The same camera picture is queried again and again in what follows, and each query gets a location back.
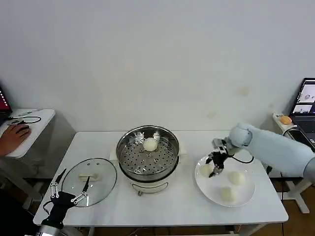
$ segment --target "glass lid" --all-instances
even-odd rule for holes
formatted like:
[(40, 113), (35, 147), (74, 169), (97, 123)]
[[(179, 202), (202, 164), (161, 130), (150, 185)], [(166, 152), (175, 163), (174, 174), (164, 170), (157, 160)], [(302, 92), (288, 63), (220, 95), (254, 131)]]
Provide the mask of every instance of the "glass lid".
[(65, 176), (62, 191), (79, 196), (90, 177), (88, 196), (77, 207), (89, 207), (105, 199), (113, 190), (117, 172), (114, 165), (103, 158), (87, 159), (74, 166)]

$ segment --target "black cable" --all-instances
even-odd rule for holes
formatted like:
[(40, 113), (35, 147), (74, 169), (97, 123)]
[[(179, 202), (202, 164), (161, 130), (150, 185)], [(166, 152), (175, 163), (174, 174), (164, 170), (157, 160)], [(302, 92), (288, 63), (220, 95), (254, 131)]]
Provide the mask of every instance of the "black cable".
[(235, 158), (234, 156), (230, 156), (230, 157), (232, 157), (234, 160), (241, 162), (243, 164), (249, 164), (249, 163), (252, 163), (254, 161), (254, 157), (252, 157), (252, 159), (250, 161), (241, 161), (241, 160)]
[(21, 121), (21, 122), (18, 123), (18, 124), (34, 124), (34, 123), (37, 123), (37, 122), (40, 122), (40, 121), (41, 121), (41, 117), (37, 117), (37, 116), (30, 116), (30, 117), (8, 117), (6, 120), (23, 119), (23, 118), (37, 118), (37, 120), (31, 121), (31, 122), (25, 122), (25, 121), (23, 120), (23, 121)]
[(49, 215), (49, 211), (45, 208), (45, 206), (47, 206), (48, 204), (52, 203), (52, 201), (48, 201), (43, 205), (43, 209), (44, 211)]
[[(281, 202), (283, 205), (284, 204), (284, 181), (281, 181), (281, 185), (282, 185)], [(281, 229), (282, 229), (282, 236), (284, 236), (284, 223), (283, 222), (281, 223)]]

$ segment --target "laptop screen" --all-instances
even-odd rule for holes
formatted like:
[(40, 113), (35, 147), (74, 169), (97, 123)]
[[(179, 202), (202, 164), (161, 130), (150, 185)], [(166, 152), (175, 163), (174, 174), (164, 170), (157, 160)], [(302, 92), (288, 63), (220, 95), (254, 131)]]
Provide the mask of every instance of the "laptop screen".
[(315, 114), (315, 78), (305, 78), (291, 114)]

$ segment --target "cable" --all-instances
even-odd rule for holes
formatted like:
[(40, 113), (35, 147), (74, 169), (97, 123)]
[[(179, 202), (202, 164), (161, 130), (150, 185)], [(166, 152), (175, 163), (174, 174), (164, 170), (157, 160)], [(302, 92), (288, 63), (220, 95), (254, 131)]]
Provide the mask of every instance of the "cable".
[(293, 125), (293, 126), (290, 126), (288, 129), (286, 129), (283, 133), (282, 133), (282, 136), (284, 136), (288, 131), (292, 130), (292, 129), (298, 129), (300, 130), (297, 125)]
[(49, 211), (45, 208), (45, 206), (47, 206), (49, 203), (52, 203), (52, 201), (48, 201), (43, 205), (43, 209), (48, 215), (49, 215)]
[[(284, 182), (283, 181), (281, 181), (281, 185), (282, 185), (281, 202), (283, 205), (284, 204)], [(282, 236), (284, 236), (284, 223), (283, 222), (281, 223), (281, 229), (282, 229)]]
[(17, 124), (34, 124), (34, 123), (37, 123), (37, 122), (40, 122), (40, 121), (41, 121), (41, 117), (37, 117), (37, 116), (29, 116), (29, 117), (8, 117), (8, 118), (6, 118), (5, 120), (23, 119), (23, 118), (37, 118), (37, 120), (31, 121), (31, 122), (25, 122), (24, 120), (22, 120), (21, 122), (19, 122), (19, 123), (17, 123)]
[(138, 230), (144, 230), (144, 229), (147, 229), (148, 227), (144, 227), (144, 228), (137, 228), (137, 229), (135, 229), (134, 231), (132, 231), (129, 235), (127, 235), (127, 236), (131, 236), (131, 235), (133, 235), (133, 234), (135, 234), (136, 232), (138, 232)]
[(250, 161), (241, 161), (241, 160), (235, 158), (234, 156), (230, 156), (230, 157), (232, 157), (234, 160), (241, 162), (243, 164), (249, 164), (249, 163), (252, 163), (254, 161), (254, 157), (252, 157), (252, 159)]

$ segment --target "computer mouse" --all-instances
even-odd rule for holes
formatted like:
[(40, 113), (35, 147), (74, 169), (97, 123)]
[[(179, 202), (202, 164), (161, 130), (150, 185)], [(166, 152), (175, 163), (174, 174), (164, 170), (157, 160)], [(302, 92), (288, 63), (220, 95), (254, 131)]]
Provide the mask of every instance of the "computer mouse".
[(18, 131), (16, 131), (16, 134), (20, 133), (22, 130), (25, 130), (25, 129), (29, 129), (30, 127), (27, 125), (25, 127), (22, 127), (20, 128)]

